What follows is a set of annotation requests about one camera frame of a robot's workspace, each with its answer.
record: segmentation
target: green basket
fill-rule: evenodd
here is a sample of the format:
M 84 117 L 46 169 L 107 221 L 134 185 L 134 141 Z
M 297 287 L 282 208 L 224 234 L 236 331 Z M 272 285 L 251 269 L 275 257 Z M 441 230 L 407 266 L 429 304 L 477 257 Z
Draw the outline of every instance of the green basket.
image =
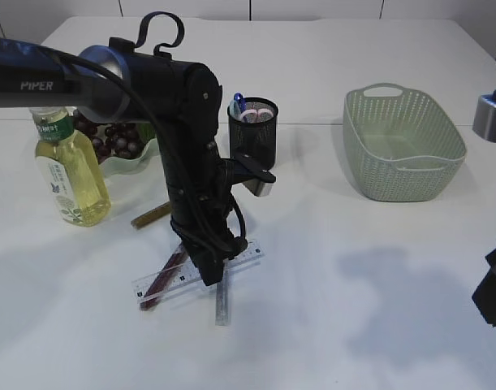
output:
M 370 94 L 383 88 L 399 94 Z M 434 199 L 466 157 L 466 145 L 444 110 L 426 93 L 396 84 L 346 96 L 343 142 L 361 191 L 383 202 Z

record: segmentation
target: clear plastic ruler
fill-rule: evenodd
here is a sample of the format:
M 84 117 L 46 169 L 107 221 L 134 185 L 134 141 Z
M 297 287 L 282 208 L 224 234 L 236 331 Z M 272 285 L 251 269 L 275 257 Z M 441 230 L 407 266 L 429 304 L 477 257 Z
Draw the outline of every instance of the clear plastic ruler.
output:
M 263 257 L 264 252 L 262 252 L 258 242 L 256 240 L 249 240 L 246 250 L 228 262 L 228 272 L 230 275 L 234 274 L 236 271 L 240 271 L 242 265 L 248 265 L 250 262 L 255 262 Z M 169 282 L 161 292 L 149 295 L 148 297 L 145 297 L 145 295 L 154 280 L 159 276 L 159 272 L 134 280 L 132 282 L 132 289 L 134 290 L 137 302 L 142 303 L 159 297 L 162 297 L 161 301 L 166 301 L 175 295 L 172 294 L 173 292 L 179 293 L 183 288 L 196 282 L 201 282 L 199 271 L 195 268 L 190 258 L 187 258 L 187 260 L 177 268 L 178 270 L 175 272 L 172 281 Z

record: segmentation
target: pen holder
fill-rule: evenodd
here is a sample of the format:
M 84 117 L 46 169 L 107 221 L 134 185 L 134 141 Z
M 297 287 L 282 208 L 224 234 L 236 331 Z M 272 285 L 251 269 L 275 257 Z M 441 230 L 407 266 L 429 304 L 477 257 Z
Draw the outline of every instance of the pen holder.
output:
M 247 123 L 232 116 L 228 107 L 230 157 L 233 158 L 235 152 L 239 151 L 253 157 L 269 170 L 276 157 L 278 107 L 261 97 L 246 97 L 245 102 L 246 110 L 267 109 L 273 113 L 273 118 L 264 122 Z

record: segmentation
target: white table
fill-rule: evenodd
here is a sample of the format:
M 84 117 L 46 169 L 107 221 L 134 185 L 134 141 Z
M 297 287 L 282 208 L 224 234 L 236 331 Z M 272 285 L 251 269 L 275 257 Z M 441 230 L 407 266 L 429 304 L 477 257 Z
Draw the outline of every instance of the white table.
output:
M 166 200 L 159 157 L 107 180 L 104 223 L 72 227 L 32 129 L 0 120 L 0 390 L 496 390 L 496 329 L 471 301 L 496 245 L 496 145 L 470 127 L 441 196 L 388 204 L 350 185 L 341 126 L 279 126 L 273 192 L 235 189 L 265 257 L 234 277 L 229 327 L 207 294 L 138 310 L 131 282 L 178 244 L 168 219 L 129 225 Z
M 75 17 L 44 45 L 78 54 L 109 37 L 135 41 L 140 18 Z M 458 125 L 471 125 L 477 100 L 496 89 L 496 62 L 450 20 L 324 19 L 242 22 L 185 19 L 175 59 L 208 65 L 224 86 L 220 120 L 234 92 L 275 101 L 281 124 L 340 124 L 348 91 L 394 82 L 430 94 Z M 141 51 L 171 41 L 175 24 L 151 23 Z M 0 119 L 28 119 L 24 109 Z

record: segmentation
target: yellow liquid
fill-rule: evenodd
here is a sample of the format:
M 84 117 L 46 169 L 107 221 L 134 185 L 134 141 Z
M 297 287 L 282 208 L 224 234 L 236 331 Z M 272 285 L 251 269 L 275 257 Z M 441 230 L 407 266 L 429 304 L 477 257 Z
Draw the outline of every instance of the yellow liquid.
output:
M 66 111 L 61 111 L 47 119 L 42 117 L 40 122 L 56 122 L 66 114 Z M 68 138 L 58 142 L 39 141 L 35 148 L 35 156 L 52 158 L 65 167 L 81 214 L 81 222 L 72 222 L 73 224 L 93 226 L 107 215 L 110 210 L 109 194 L 93 144 L 84 134 L 75 130 Z

